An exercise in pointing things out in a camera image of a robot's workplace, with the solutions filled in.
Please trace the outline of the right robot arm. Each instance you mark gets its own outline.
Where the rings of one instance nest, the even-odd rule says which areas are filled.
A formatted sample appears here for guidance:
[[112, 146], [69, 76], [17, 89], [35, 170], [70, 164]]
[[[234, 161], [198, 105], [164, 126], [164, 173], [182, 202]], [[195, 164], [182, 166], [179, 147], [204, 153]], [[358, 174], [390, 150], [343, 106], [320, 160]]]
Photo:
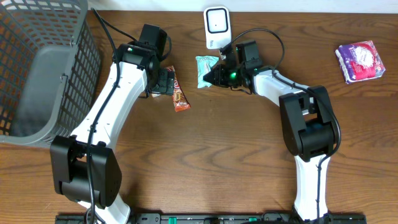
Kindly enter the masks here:
[[203, 80], [236, 91], [248, 88], [279, 107], [283, 139], [296, 165], [295, 216], [300, 223], [326, 223], [327, 167], [341, 142], [326, 88], [295, 83], [272, 66], [229, 70], [216, 65]]

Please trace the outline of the chocolate bar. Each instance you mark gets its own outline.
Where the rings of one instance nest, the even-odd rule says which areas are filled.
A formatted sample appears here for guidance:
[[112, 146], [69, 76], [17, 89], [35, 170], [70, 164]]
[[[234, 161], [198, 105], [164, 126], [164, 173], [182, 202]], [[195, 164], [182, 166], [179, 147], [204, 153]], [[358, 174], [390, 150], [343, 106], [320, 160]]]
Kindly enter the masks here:
[[174, 72], [174, 93], [173, 93], [173, 101], [174, 101], [174, 108], [176, 112], [188, 110], [191, 108], [189, 102], [187, 101], [186, 96], [184, 95], [179, 82], [177, 80], [177, 73], [174, 69], [174, 66], [168, 66], [166, 69], [169, 72]]

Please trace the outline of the purple sanitary pad pack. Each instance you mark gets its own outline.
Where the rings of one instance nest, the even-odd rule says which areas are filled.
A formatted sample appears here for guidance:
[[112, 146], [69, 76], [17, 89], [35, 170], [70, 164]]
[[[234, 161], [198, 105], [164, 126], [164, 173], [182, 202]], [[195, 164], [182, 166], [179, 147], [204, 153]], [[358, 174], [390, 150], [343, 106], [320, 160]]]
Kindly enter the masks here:
[[340, 45], [335, 55], [347, 84], [381, 78], [386, 71], [371, 40]]

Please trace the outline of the orange Kleenex tissue pack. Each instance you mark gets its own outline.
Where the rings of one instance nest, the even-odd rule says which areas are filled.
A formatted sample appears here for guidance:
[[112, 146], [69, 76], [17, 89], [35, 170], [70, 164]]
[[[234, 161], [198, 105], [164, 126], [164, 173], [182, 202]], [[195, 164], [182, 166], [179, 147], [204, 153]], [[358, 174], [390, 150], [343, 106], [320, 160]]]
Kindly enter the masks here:
[[156, 97], [158, 97], [158, 96], [161, 96], [161, 94], [159, 94], [159, 93], [151, 93], [151, 95], [152, 95], [153, 98], [156, 98]]

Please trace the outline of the teal flushable wipes pack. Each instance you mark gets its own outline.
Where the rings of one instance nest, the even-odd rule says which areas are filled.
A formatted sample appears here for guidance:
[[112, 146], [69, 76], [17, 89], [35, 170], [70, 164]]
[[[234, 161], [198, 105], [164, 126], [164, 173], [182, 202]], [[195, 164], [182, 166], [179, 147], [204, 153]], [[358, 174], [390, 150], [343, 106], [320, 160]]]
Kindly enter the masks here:
[[198, 70], [197, 88], [210, 87], [211, 83], [204, 81], [203, 77], [211, 71], [211, 68], [217, 64], [219, 58], [215, 56], [196, 56]]

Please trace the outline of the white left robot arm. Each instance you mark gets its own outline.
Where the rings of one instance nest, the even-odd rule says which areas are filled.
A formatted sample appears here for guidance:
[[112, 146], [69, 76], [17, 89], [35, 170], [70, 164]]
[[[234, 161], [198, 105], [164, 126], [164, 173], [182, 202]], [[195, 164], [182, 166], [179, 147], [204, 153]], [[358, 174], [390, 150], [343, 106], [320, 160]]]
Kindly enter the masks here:
[[56, 193], [86, 208], [83, 222], [127, 223], [130, 206], [119, 194], [121, 168], [114, 151], [133, 104], [143, 92], [172, 95], [175, 71], [160, 67], [148, 47], [122, 44], [109, 76], [83, 121], [50, 145]]

